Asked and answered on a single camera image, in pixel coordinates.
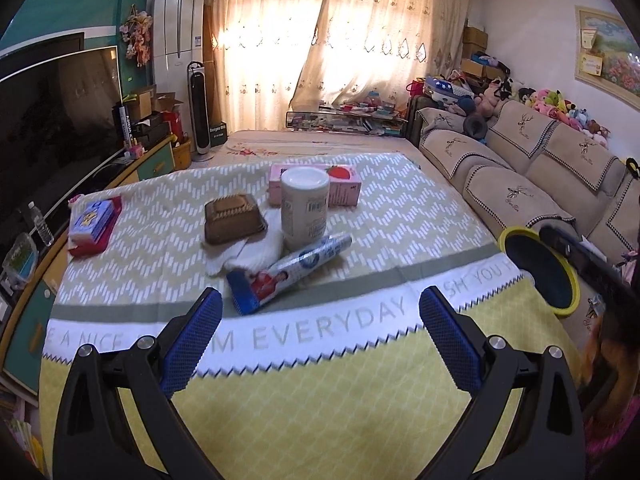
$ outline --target picture frame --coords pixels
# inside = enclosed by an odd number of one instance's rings
[[[575,78],[640,110],[640,46],[619,16],[589,7],[575,7],[577,53]],[[597,28],[591,50],[582,48],[582,30]],[[602,58],[600,76],[582,70],[583,54]]]

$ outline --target suitcase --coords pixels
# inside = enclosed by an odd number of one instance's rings
[[[422,117],[418,114],[418,110],[437,107],[438,105],[435,101],[426,95],[411,97],[406,117],[407,122],[404,123],[401,136],[417,148],[420,144],[420,133],[422,132]]]

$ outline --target television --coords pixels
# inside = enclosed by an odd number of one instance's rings
[[[111,113],[121,98],[114,46],[0,79],[0,258],[33,229],[29,202],[54,234],[66,226],[66,199],[122,150]]]

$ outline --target sofa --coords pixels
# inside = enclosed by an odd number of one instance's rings
[[[640,181],[581,132],[516,101],[498,104],[485,144],[463,134],[460,116],[418,113],[419,149],[496,238],[510,226],[539,231],[555,224],[592,242],[612,265],[638,246]],[[583,316],[594,292],[580,288]]]

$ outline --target grey stripe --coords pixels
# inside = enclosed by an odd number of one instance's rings
[[[499,252],[496,244],[489,244],[418,264],[394,267],[341,282],[294,290],[270,301],[260,312],[277,312],[354,298],[380,288],[389,288],[435,276],[447,270],[484,260]],[[95,323],[168,322],[172,317],[181,316],[187,312],[192,304],[193,301],[110,306],[57,304],[53,307],[51,317]],[[231,298],[225,298],[223,317],[239,317]]]

